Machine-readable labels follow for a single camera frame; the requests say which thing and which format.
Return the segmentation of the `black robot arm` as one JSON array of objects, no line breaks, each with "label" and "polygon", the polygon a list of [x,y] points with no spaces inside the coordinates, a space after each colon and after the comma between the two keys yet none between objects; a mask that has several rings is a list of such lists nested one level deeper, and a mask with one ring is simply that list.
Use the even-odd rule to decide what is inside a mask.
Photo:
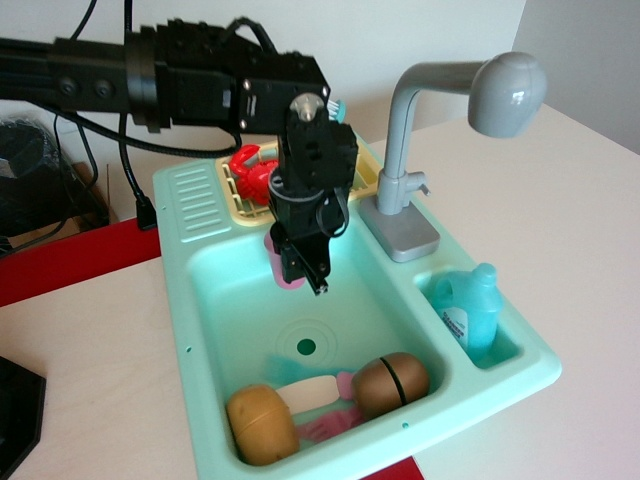
[{"label": "black robot arm", "polygon": [[330,112],[317,62],[279,52],[245,18],[226,27],[171,20],[126,34],[122,44],[77,39],[1,43],[1,96],[32,103],[95,133],[89,113],[124,114],[157,133],[215,127],[278,140],[269,177],[270,235],[285,282],[326,292],[329,242],[347,228],[358,146]]}]

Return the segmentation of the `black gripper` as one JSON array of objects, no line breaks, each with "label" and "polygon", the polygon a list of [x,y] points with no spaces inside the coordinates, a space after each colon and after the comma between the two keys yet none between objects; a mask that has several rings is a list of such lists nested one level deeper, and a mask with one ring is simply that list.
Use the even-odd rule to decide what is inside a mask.
[{"label": "black gripper", "polygon": [[348,226],[348,184],[327,188],[287,187],[280,172],[269,178],[270,228],[275,251],[281,255],[286,286],[302,286],[303,277],[316,296],[328,291],[330,241]]}]

